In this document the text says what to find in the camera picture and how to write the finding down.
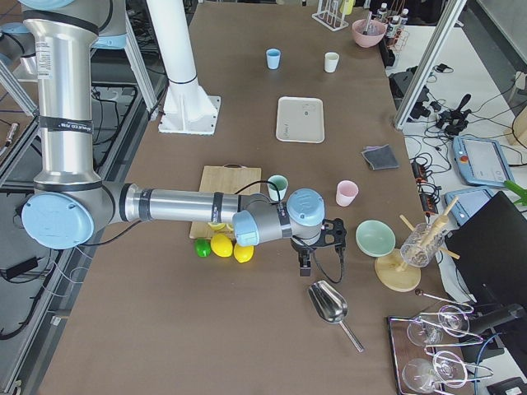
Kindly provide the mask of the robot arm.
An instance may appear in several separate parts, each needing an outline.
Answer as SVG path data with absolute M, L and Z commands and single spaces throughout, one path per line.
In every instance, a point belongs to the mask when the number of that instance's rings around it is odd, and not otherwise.
M 236 242 L 255 246 L 289 239 L 301 274 L 324 240 L 324 201 L 310 188 L 288 200 L 261 195 L 139 188 L 104 181 L 93 165 L 91 56 L 100 44 L 127 43 L 122 1 L 24 1 L 35 40 L 42 170 L 21 212 L 28 235 L 45 247 L 70 249 L 107 225 L 154 220 L 230 223 Z

